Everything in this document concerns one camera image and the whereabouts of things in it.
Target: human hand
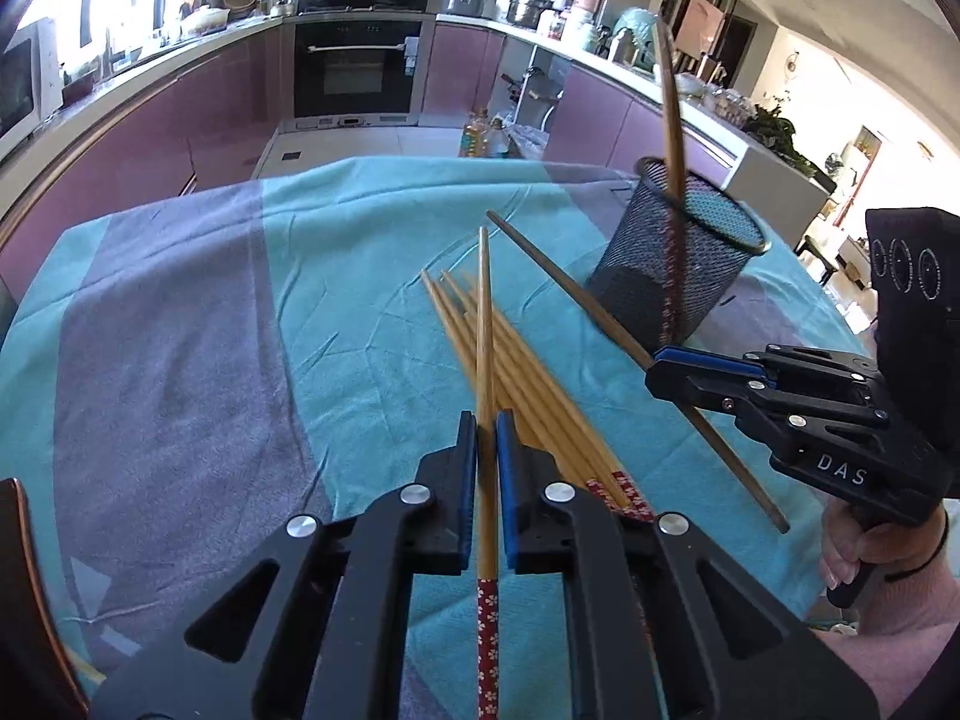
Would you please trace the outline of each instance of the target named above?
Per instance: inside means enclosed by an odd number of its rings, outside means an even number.
[[[861,560],[882,565],[890,572],[919,568],[936,551],[946,517],[944,507],[938,506],[919,528],[888,522],[864,533],[853,519],[850,505],[830,498],[823,516],[820,575],[832,590],[853,581]]]

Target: stool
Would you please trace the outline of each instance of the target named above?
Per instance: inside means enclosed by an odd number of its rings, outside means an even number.
[[[833,276],[839,269],[835,262],[830,261],[829,257],[824,254],[818,247],[817,242],[810,238],[808,235],[803,236],[803,242],[793,250],[793,253],[798,257],[803,254],[803,252],[809,251],[814,257],[816,257],[824,265],[824,275],[820,278],[820,286],[825,287],[827,281],[830,280],[830,276]]]

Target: oven handle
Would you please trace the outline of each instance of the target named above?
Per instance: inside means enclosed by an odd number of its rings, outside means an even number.
[[[384,52],[402,52],[405,45],[397,43],[395,46],[307,46],[307,53],[320,52],[358,52],[359,50],[384,50]]]

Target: black mesh cup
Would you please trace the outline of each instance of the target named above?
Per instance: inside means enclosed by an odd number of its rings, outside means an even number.
[[[667,189],[659,158],[638,164],[640,181],[587,289],[627,331],[651,351],[664,336],[669,227],[674,211],[683,222],[683,281],[679,285],[675,334],[683,343],[733,284],[751,257],[770,247],[744,205],[695,172],[686,175],[686,205]]]

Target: purple cabinet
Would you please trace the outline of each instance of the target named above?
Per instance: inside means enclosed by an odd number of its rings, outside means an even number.
[[[626,92],[574,67],[563,86],[544,162],[606,165],[631,105]]]
[[[462,127],[490,101],[503,37],[486,29],[438,23],[427,67],[423,127]]]
[[[704,146],[688,132],[683,134],[686,166],[704,178],[722,186],[730,172],[730,164]],[[659,109],[634,100],[607,164],[618,170],[634,171],[640,157],[664,156],[664,121]]]
[[[90,146],[37,201],[0,250],[0,277],[19,302],[65,229],[251,177],[280,121],[280,30],[200,63]]]

